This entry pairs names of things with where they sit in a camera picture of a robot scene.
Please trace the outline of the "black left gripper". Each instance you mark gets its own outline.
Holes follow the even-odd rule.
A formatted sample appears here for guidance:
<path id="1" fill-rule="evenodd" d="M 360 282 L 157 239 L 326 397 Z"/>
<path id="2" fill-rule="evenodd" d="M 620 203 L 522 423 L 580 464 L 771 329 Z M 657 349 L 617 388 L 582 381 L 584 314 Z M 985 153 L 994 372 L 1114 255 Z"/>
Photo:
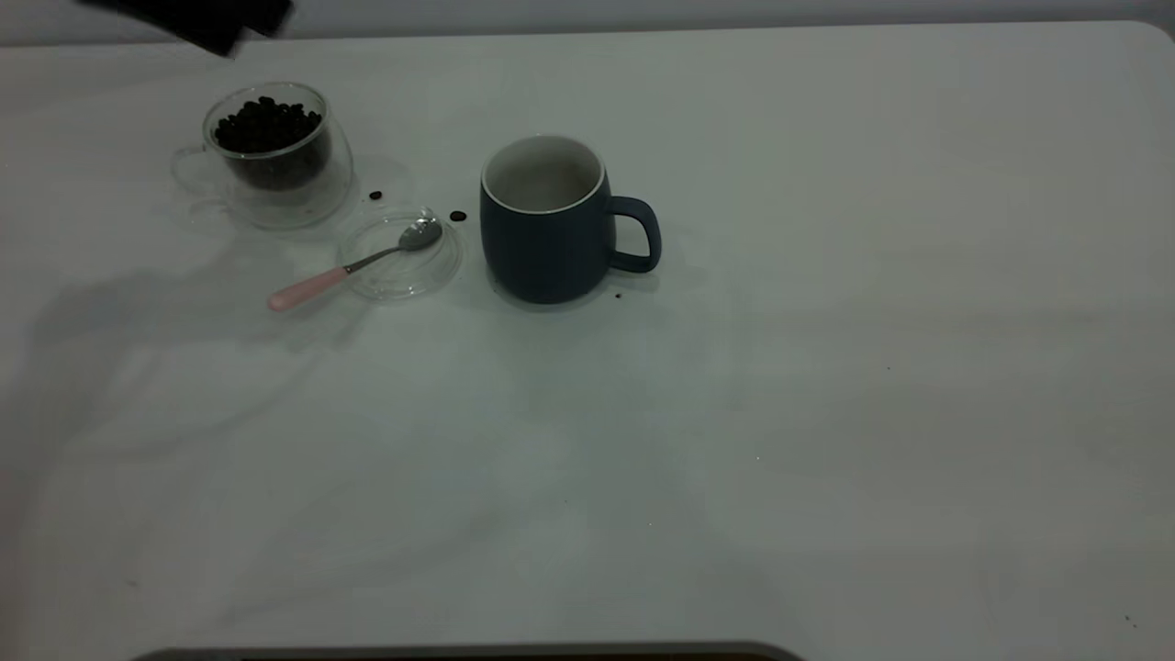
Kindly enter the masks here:
<path id="1" fill-rule="evenodd" d="M 276 38 L 293 16 L 293 1 L 81 1 L 135 18 L 201 50 L 229 58 L 249 33 Z"/>

